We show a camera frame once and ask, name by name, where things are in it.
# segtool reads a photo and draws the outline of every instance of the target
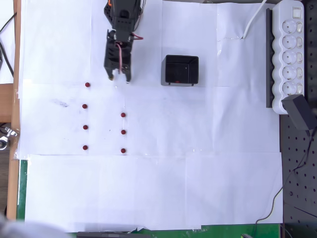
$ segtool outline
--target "metal clamp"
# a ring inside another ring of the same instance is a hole
[[[7,135],[0,138],[0,150],[6,149],[6,147],[8,145],[8,139],[11,136],[17,136],[18,135],[14,130],[10,129],[9,127],[6,127],[5,131],[7,132]]]

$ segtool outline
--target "green surface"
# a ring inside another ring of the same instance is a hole
[[[19,204],[17,206],[17,219],[25,218],[25,197],[27,184],[27,161],[20,161],[20,187]],[[182,231],[149,231],[140,230],[140,234],[151,235],[151,238],[240,238],[241,234],[253,235],[254,224],[251,225],[222,225],[202,226],[201,230]],[[254,238],[280,238],[279,224],[260,224]]]

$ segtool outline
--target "black pegboard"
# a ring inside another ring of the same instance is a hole
[[[317,109],[317,0],[305,6],[305,97]],[[288,115],[280,117],[283,182],[304,156],[309,137],[297,130]],[[306,165],[293,173],[283,190],[284,222],[293,237],[317,237],[317,135],[314,136]]]

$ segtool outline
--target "power socket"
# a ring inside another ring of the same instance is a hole
[[[274,85],[273,110],[287,114],[282,100],[304,95],[304,6],[300,1],[282,0],[272,11]]]

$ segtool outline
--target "black container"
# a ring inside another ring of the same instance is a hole
[[[163,86],[194,86],[198,83],[199,59],[197,56],[167,55],[162,62]]]

